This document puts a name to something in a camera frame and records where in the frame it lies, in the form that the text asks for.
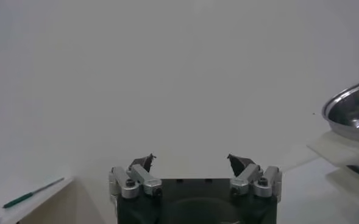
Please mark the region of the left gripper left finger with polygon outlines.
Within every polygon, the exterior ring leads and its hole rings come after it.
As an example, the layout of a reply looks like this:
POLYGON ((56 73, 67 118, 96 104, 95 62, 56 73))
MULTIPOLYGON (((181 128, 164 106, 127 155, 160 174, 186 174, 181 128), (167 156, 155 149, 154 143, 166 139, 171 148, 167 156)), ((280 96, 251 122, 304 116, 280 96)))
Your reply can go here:
POLYGON ((149 173, 154 159, 155 156, 150 154, 134 159, 126 169, 121 166, 112 167, 108 175, 110 195, 134 199, 142 192, 152 198, 161 197, 163 182, 149 173))

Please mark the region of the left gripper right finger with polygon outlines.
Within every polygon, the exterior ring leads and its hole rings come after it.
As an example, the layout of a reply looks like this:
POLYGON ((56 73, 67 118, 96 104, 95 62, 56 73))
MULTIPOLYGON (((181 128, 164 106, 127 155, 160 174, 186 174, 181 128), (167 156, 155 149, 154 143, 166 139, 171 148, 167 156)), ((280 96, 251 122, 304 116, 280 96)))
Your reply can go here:
POLYGON ((234 177, 230 179, 233 195, 242 196, 252 193, 259 198, 274 197, 277 202, 282 196, 282 171, 276 166, 268 166, 265 170, 250 158, 229 154, 234 177))

